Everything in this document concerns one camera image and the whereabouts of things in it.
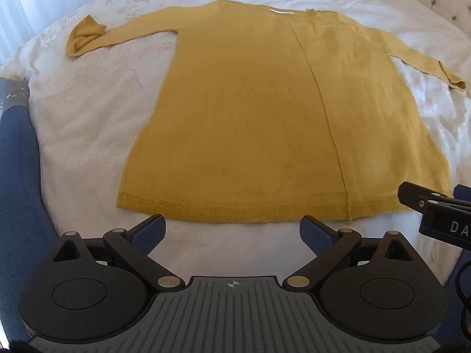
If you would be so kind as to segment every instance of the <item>white bedspread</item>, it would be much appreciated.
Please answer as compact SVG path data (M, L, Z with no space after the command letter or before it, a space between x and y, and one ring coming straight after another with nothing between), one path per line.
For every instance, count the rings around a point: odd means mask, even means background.
M96 0L51 25L0 68L2 76L30 81L43 198L59 234L75 230L83 238L100 237L146 218L116 208L115 200L124 162L154 109L177 41L173 33L159 33L71 59L64 52L70 31L87 14L112 28L170 5L210 1ZM416 0L237 1L340 11L439 58L471 84L471 40ZM448 158L453 184L471 184L469 98L449 91L433 76L395 62L433 139ZM191 275L277 275L282 280L314 257L300 240L297 223L190 224L167 219L167 224L165 240L151 257L185 280ZM400 230L444 282L460 250L419 235L419 224L419 214L404 212L347 226L369 237Z

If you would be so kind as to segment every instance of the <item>gray sock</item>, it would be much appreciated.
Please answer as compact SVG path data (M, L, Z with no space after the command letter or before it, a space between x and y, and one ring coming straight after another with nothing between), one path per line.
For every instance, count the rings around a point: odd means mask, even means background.
M0 77L0 104L3 106L3 112L13 106L29 109L28 99L28 82Z

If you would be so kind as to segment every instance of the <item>crosshair symbol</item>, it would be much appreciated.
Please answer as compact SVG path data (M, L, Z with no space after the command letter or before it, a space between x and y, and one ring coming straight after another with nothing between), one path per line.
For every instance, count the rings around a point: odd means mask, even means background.
M229 283L226 284L228 287L231 287L232 289L238 287L239 285L241 285L241 283L235 281L235 280L232 280L230 281Z

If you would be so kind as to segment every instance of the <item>mustard yellow garment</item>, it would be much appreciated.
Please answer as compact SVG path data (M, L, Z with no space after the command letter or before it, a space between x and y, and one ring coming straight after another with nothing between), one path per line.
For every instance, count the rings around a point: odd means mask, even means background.
M465 89L440 61L335 11L215 1L105 31L90 16L69 56L178 33L117 206L206 222L352 219L405 209L403 181L450 193L449 167L389 56Z

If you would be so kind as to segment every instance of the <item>triangular cutout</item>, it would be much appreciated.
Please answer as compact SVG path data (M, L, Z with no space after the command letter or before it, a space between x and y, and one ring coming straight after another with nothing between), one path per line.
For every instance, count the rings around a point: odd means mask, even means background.
M54 258L55 262L80 259L79 251L75 243L71 240L66 241Z
M386 252L386 258L392 260L412 261L411 256L399 240L393 240L390 242L388 251Z

